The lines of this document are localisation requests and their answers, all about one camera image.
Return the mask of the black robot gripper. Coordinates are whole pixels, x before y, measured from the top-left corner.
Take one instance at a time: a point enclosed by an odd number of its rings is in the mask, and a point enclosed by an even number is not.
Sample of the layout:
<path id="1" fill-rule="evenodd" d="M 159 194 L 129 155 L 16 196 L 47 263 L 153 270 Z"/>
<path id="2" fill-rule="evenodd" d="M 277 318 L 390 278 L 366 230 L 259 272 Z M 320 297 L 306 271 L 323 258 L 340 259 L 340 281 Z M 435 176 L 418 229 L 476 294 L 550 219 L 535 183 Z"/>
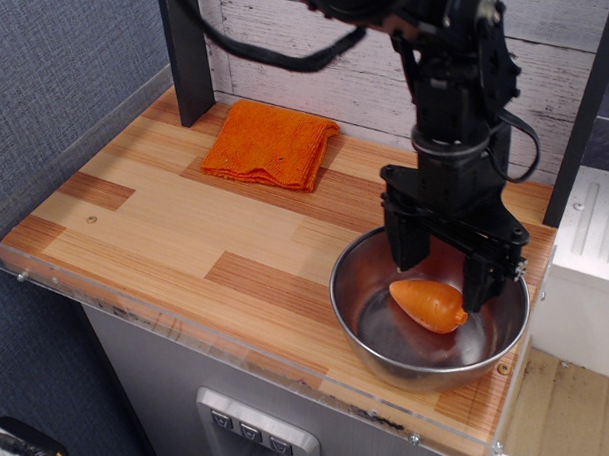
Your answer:
<path id="1" fill-rule="evenodd" d="M 504 206 L 511 147 L 509 130 L 494 130 L 476 146 L 446 145 L 419 133 L 416 169 L 385 165 L 384 227 L 400 272 L 430 254 L 438 237 L 466 255 L 463 303 L 466 312 L 502 293 L 524 275 L 521 252 L 530 234 Z"/>

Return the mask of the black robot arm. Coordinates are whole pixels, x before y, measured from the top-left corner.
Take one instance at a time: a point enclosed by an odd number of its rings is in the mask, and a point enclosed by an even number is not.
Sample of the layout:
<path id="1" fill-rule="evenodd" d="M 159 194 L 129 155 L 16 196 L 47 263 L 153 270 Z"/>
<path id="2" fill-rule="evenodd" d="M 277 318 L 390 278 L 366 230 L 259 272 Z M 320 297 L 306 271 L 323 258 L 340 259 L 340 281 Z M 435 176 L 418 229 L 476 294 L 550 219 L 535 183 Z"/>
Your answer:
<path id="1" fill-rule="evenodd" d="M 434 240 L 459 250 L 463 308 L 477 312 L 524 271 L 529 233 L 503 204 L 511 132 L 521 121 L 519 67 L 501 0 L 302 0 L 326 17 L 386 33 L 416 112 L 416 168 L 381 171 L 384 227 L 397 267 L 427 260 Z"/>

